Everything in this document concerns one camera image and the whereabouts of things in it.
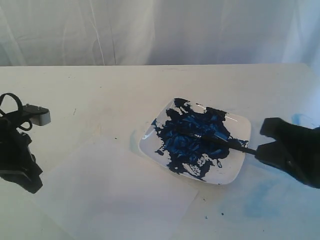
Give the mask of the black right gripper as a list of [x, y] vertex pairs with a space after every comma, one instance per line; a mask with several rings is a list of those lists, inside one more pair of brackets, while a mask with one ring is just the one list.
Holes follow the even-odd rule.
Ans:
[[279, 117], [265, 118], [260, 135], [280, 142], [259, 145], [255, 158], [270, 167], [285, 170], [297, 181], [320, 187], [320, 128], [291, 124]]

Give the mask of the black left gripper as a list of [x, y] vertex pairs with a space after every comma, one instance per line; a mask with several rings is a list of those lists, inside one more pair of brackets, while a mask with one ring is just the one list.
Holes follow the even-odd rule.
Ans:
[[35, 194], [43, 186], [40, 177], [43, 170], [30, 152], [32, 140], [25, 133], [33, 127], [32, 118], [30, 113], [8, 113], [0, 117], [0, 177]]

